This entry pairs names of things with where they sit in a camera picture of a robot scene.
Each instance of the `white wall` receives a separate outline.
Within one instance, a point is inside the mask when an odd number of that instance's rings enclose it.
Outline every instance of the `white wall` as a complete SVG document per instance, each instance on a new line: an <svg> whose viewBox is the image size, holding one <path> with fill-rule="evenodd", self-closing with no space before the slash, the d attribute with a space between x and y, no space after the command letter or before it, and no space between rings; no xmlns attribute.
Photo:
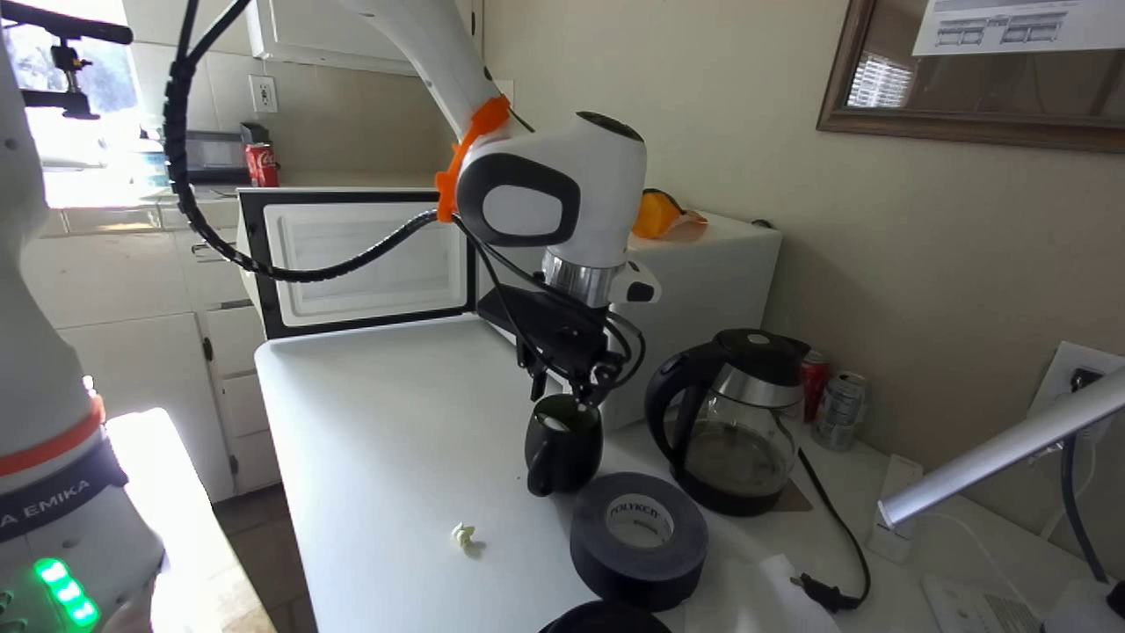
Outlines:
<svg viewBox="0 0 1125 633"><path fill-rule="evenodd" d="M1013 425L1061 338L1125 352L1125 158L816 129L845 0L487 0L518 109L630 119L650 181L786 232L768 325L873 375L868 438L942 465ZM1125 572L1125 427L1092 538ZM1051 465L978 486L1043 522Z"/></svg>
<svg viewBox="0 0 1125 633"><path fill-rule="evenodd" d="M216 7L225 0L203 0L200 28ZM182 0L126 0L139 106L155 129L178 15ZM277 80L277 116L254 116L249 73ZM192 129L240 129L241 119L274 132L283 181L430 181L448 150L446 124L417 78L254 61L246 18L203 55L188 103Z"/></svg>

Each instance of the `black duct tape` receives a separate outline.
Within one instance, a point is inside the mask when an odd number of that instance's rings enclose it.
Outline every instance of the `black duct tape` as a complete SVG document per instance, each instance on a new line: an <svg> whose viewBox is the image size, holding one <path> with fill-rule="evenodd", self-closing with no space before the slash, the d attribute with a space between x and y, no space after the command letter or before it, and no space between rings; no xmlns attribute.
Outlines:
<svg viewBox="0 0 1125 633"><path fill-rule="evenodd" d="M675 609L700 585L706 522L700 505L662 478L603 473L574 505L569 558L603 600Z"/></svg>

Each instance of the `picture frame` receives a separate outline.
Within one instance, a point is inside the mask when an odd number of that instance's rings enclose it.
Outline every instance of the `picture frame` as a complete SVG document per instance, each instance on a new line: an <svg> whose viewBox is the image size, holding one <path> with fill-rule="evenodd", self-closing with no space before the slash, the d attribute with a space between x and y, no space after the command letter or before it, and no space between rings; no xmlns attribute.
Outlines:
<svg viewBox="0 0 1125 633"><path fill-rule="evenodd" d="M1019 44L963 51L957 42L965 36L957 32L953 55L917 55L920 32L934 32L932 11L937 7L948 0L852 0L818 129L1125 153L1125 44L1065 48L1115 42L1085 42L1055 28L1055 42L1028 42L1025 51Z"/></svg>

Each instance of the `electric kettle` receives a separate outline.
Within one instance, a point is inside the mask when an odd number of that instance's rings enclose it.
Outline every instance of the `electric kettle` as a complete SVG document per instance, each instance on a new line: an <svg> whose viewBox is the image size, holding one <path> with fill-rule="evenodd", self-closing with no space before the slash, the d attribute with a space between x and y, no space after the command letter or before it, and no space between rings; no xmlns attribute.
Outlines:
<svg viewBox="0 0 1125 633"><path fill-rule="evenodd" d="M645 425L695 504L753 515L786 490L793 443L774 413L798 402L803 352L793 338L719 329L653 371Z"/></svg>

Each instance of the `framed sign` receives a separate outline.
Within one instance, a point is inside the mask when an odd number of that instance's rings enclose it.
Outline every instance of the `framed sign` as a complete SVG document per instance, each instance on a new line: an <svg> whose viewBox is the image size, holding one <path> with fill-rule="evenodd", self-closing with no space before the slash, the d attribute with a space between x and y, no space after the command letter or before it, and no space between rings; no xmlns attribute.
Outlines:
<svg viewBox="0 0 1125 633"><path fill-rule="evenodd" d="M852 0L818 129L1125 153L1125 0Z"/></svg>

